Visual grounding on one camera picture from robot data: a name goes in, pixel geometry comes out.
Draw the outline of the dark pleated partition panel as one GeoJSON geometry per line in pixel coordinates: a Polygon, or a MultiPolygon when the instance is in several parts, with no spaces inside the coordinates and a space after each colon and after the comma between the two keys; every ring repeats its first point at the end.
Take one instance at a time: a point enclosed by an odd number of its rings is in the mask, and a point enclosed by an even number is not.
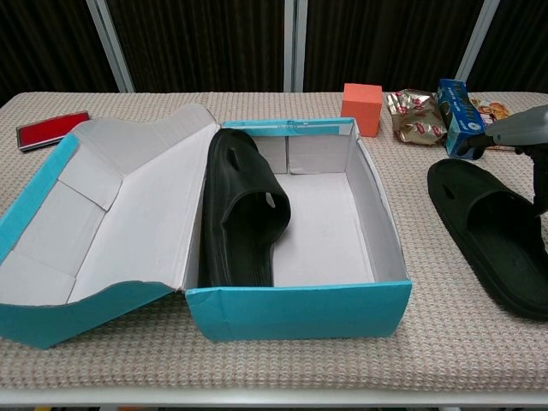
{"type": "Polygon", "coordinates": [[[284,0],[107,0],[136,92],[280,92],[284,0]]]}
{"type": "Polygon", "coordinates": [[[483,0],[308,0],[303,88],[433,91],[453,78],[483,0]]]}
{"type": "Polygon", "coordinates": [[[22,92],[116,92],[86,0],[0,0],[0,107],[22,92]]]}
{"type": "Polygon", "coordinates": [[[500,0],[467,86],[548,93],[548,0],[500,0]]]}

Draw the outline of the beige woven tablecloth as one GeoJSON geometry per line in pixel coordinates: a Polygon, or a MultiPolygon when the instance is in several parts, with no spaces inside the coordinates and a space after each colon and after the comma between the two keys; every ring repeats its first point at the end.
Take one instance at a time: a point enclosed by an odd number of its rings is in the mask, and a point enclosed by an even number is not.
{"type": "MultiPolygon", "coordinates": [[[[0,215],[48,156],[21,153],[24,124],[87,111],[136,122],[188,103],[220,122],[338,116],[338,92],[24,92],[0,103],[0,215]]],[[[169,295],[47,350],[0,338],[0,388],[99,386],[539,390],[548,399],[548,323],[517,318],[480,286],[426,188],[442,148],[395,140],[387,113],[365,139],[389,198],[412,281],[393,336],[212,342],[169,295]]]]}

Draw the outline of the orange foam cube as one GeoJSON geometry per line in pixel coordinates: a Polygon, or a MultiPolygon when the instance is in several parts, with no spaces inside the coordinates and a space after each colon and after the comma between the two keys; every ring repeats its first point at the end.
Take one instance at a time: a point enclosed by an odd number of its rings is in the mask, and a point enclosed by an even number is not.
{"type": "Polygon", "coordinates": [[[341,117],[353,117],[362,136],[375,137],[378,132],[382,103],[381,86],[345,83],[341,117]]]}

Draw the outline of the yellow orange snack packet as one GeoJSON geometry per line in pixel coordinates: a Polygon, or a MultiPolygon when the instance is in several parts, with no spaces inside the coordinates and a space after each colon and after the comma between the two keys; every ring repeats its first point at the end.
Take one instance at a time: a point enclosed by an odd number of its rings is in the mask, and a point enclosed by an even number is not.
{"type": "Polygon", "coordinates": [[[509,109],[498,101],[491,101],[481,98],[470,98],[471,104],[479,112],[486,129],[491,124],[511,116],[509,109]]]}

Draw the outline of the blue cling wrap box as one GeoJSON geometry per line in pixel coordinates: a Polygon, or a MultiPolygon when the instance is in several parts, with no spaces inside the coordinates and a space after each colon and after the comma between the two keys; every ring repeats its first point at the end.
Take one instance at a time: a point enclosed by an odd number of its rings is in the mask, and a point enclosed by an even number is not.
{"type": "Polygon", "coordinates": [[[471,148],[459,154],[463,142],[485,132],[485,124],[472,105],[466,83],[460,80],[440,79],[436,101],[447,128],[445,149],[450,158],[479,159],[485,149],[471,148]]]}

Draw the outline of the red stamp pad case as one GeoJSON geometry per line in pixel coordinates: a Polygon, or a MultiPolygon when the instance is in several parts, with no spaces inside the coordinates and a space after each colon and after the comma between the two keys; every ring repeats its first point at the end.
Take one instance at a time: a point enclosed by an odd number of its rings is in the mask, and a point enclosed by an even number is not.
{"type": "Polygon", "coordinates": [[[20,126],[16,129],[18,149],[29,152],[54,145],[74,127],[90,119],[87,111],[80,111],[20,126]]]}

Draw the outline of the gold foil snack bag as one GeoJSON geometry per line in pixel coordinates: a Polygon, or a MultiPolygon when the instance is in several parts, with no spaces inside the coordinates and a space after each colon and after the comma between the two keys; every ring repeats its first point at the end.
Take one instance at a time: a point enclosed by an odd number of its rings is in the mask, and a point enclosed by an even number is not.
{"type": "Polygon", "coordinates": [[[431,92],[403,89],[386,96],[394,135],[403,143],[436,146],[447,133],[431,92]]]}

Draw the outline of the black rubber slipper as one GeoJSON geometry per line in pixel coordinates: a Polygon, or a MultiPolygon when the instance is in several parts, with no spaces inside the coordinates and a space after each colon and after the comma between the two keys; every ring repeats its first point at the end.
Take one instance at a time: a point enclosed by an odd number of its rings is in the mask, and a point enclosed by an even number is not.
{"type": "Polygon", "coordinates": [[[271,250],[290,217],[289,197],[252,137],[220,129],[207,155],[199,285],[272,286],[271,250]]]}
{"type": "Polygon", "coordinates": [[[427,172],[431,201],[487,294],[507,311],[548,322],[548,252],[533,204],[493,174],[447,158],[427,172]]]}

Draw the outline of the light blue cardboard shoe box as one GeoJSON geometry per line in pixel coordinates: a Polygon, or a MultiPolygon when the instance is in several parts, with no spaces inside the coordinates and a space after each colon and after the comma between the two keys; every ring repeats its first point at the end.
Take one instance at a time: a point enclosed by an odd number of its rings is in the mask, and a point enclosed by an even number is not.
{"type": "Polygon", "coordinates": [[[219,124],[201,104],[156,122],[86,121],[0,217],[0,337],[49,348],[175,292],[214,341],[391,335],[411,282],[356,121],[219,124]],[[222,128],[252,137],[289,197],[272,286],[199,285],[222,128]]]}

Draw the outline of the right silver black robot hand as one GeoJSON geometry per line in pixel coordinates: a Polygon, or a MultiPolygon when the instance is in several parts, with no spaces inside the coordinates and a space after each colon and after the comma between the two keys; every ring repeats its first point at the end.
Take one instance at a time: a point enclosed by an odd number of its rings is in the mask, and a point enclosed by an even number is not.
{"type": "Polygon", "coordinates": [[[507,146],[533,161],[533,215],[548,211],[548,104],[518,112],[487,126],[481,134],[457,146],[459,156],[474,151],[480,157],[487,147],[507,146]]]}

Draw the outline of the grey metal partition post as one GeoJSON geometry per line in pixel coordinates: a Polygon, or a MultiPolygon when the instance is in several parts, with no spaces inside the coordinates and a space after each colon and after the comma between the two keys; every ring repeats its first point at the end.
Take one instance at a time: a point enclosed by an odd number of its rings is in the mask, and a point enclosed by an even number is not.
{"type": "Polygon", "coordinates": [[[464,51],[459,67],[456,71],[455,79],[463,82],[468,81],[468,77],[474,67],[477,56],[485,41],[492,20],[497,12],[500,0],[483,0],[479,15],[474,24],[468,45],[464,51]]]}
{"type": "Polygon", "coordinates": [[[118,91],[135,92],[133,79],[123,54],[107,0],[86,0],[86,5],[90,11],[118,91]]]}
{"type": "Polygon", "coordinates": [[[283,91],[303,92],[308,0],[284,0],[283,91]]]}

